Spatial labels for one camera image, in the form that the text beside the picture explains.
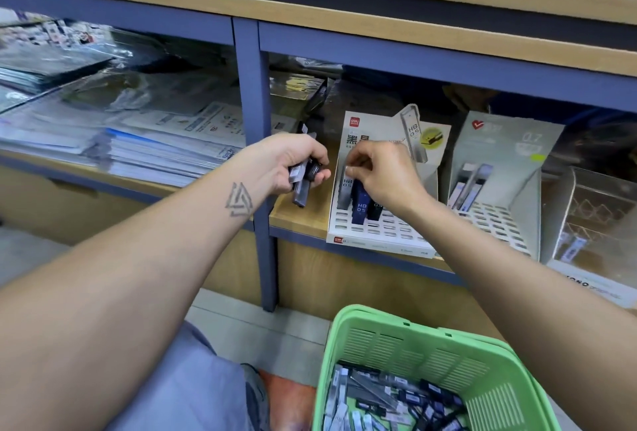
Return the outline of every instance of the floor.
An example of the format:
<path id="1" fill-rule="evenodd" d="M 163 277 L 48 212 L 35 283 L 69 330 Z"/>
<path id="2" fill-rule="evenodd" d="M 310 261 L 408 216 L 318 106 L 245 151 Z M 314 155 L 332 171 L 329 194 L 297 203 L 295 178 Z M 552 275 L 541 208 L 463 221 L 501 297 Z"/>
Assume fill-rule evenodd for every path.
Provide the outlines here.
<path id="1" fill-rule="evenodd" d="M 0 227 L 0 286 L 67 249 L 62 244 Z M 218 355 L 249 362 L 272 374 L 268 378 L 270 385 L 289 387 L 288 381 L 277 381 L 276 376 L 304 385 L 295 388 L 295 394 L 307 393 L 306 386 L 317 385 L 329 321 L 288 309 L 269 314 L 260 307 L 209 290 L 199 291 L 186 318 L 210 340 Z M 557 404 L 553 403 L 553 408 L 562 431 L 579 430 Z M 283 429 L 273 423 L 273 429 L 277 428 Z"/>

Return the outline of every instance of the hand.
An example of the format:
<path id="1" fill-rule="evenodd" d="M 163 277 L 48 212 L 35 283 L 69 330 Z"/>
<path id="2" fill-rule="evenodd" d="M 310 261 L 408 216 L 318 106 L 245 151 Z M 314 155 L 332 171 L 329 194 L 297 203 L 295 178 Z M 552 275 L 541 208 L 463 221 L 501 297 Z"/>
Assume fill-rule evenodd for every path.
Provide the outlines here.
<path id="1" fill-rule="evenodd" d="M 345 173 L 362 182 L 371 198 L 406 219 L 414 203 L 430 196 L 422 187 L 407 148 L 398 142 L 361 141 L 347 155 Z"/>
<path id="2" fill-rule="evenodd" d="M 239 154 L 244 153 L 263 165 L 260 170 L 266 171 L 271 183 L 270 194 L 289 193 L 292 190 L 289 167 L 302 163 L 309 156 L 322 165 L 329 164 L 325 146 L 307 134 L 275 134 L 248 146 Z M 322 169 L 314 178 L 312 187 L 320 185 L 330 175 L 329 169 Z"/>

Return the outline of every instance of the green plastic basket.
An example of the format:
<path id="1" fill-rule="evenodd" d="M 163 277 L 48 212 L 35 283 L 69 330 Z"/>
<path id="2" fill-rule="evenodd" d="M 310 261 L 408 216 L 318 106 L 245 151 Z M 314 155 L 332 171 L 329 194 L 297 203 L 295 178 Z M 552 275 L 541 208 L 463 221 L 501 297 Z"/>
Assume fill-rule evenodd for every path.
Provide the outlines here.
<path id="1" fill-rule="evenodd" d="M 332 369 L 341 359 L 458 393 L 471 431 L 560 431 L 546 393 L 504 342 L 414 324 L 365 306 L 345 307 L 332 323 L 312 431 L 322 431 Z"/>

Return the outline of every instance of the forearm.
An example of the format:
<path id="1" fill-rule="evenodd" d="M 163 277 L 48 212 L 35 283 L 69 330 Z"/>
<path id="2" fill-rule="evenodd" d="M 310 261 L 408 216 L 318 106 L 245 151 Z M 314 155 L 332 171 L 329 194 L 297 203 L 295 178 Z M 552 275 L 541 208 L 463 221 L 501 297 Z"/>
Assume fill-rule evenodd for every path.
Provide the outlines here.
<path id="1" fill-rule="evenodd" d="M 271 190 L 235 158 L 0 291 L 0 428 L 101 428 L 129 402 Z"/>
<path id="2" fill-rule="evenodd" d="M 467 283 L 546 391 L 582 428 L 637 419 L 637 319 L 423 196 L 405 218 Z"/>

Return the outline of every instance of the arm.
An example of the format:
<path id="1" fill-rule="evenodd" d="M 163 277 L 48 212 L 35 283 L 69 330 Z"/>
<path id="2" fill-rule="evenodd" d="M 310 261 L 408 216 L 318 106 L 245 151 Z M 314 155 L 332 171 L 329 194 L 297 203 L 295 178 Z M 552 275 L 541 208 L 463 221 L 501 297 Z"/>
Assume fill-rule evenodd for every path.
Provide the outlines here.
<path id="1" fill-rule="evenodd" d="M 412 225 L 467 283 L 546 392 L 582 429 L 637 420 L 637 319 L 456 216 L 424 190 L 406 148 L 362 142 L 347 174 Z"/>
<path id="2" fill-rule="evenodd" d="M 0 290 L 0 429 L 102 429 L 228 242 L 268 194 L 291 189 L 287 167 L 310 154 L 327 163 L 309 136 L 267 138 Z"/>

